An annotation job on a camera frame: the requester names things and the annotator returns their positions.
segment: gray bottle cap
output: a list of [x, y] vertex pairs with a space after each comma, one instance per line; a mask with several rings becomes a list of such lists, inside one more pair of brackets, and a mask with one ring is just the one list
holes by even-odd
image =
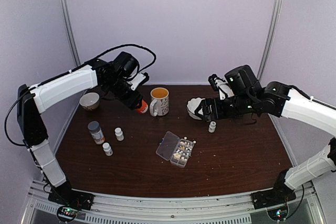
[[99, 125], [99, 123], [97, 121], [92, 121], [88, 125], [89, 131], [96, 132], [96, 131], [99, 131], [99, 128], [100, 128], [100, 125]]

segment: wooden tabletop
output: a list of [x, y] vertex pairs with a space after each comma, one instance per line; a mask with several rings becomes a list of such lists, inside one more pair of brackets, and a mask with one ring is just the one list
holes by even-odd
[[[147, 103], [155, 86], [139, 87]], [[215, 133], [208, 123], [189, 117], [194, 97], [216, 97], [210, 86], [162, 86], [170, 92], [170, 111], [162, 117], [138, 114], [119, 101], [101, 100], [96, 111], [79, 107], [57, 152], [73, 188], [136, 197], [194, 197], [242, 193], [272, 187], [290, 160], [268, 115], [220, 120]], [[98, 121], [113, 149], [105, 156], [87, 126]], [[125, 139], [117, 141], [121, 127]], [[172, 165], [155, 151], [167, 131], [197, 143], [185, 168]]]

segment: white bowl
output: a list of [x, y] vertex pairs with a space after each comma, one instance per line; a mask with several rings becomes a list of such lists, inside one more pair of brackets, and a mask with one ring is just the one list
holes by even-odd
[[87, 93], [80, 98], [79, 104], [85, 110], [95, 110], [99, 106], [99, 95], [97, 93]]
[[202, 120], [201, 118], [199, 118], [197, 115], [195, 115], [195, 110], [197, 109], [197, 107], [199, 106], [199, 104], [201, 103], [202, 100], [204, 100], [205, 98], [192, 98], [191, 100], [188, 101], [187, 103], [187, 111], [188, 114], [191, 118], [196, 119], [196, 120]]

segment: wall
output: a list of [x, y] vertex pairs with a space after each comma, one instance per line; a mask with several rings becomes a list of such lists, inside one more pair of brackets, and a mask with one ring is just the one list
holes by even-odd
[[[0, 118], [16, 100], [17, 88], [41, 82], [74, 67], [59, 0], [0, 0]], [[66, 100], [45, 114], [52, 148], [76, 99]], [[8, 121], [10, 136], [21, 142], [15, 119]], [[18, 223], [32, 178], [38, 172], [24, 147], [10, 144], [0, 127], [0, 222]]]
[[[336, 0], [283, 0], [263, 85], [271, 80], [295, 84], [309, 95], [336, 104]], [[280, 126], [301, 163], [326, 146], [330, 135], [303, 123], [280, 119]], [[335, 174], [314, 181], [327, 222], [334, 224]]]
[[[157, 54], [149, 83], [207, 84], [243, 64], [255, 72], [274, 0], [68, 0], [82, 61], [125, 43]], [[143, 66], [151, 56], [127, 49]], [[113, 59], [111, 54], [105, 59]]]

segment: open lid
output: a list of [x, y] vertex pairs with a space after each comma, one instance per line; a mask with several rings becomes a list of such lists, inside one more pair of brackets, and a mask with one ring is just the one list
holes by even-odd
[[158, 146], [156, 153], [164, 160], [170, 160], [179, 141], [180, 137], [170, 131], [167, 131], [164, 138], [162, 138], [161, 144]]

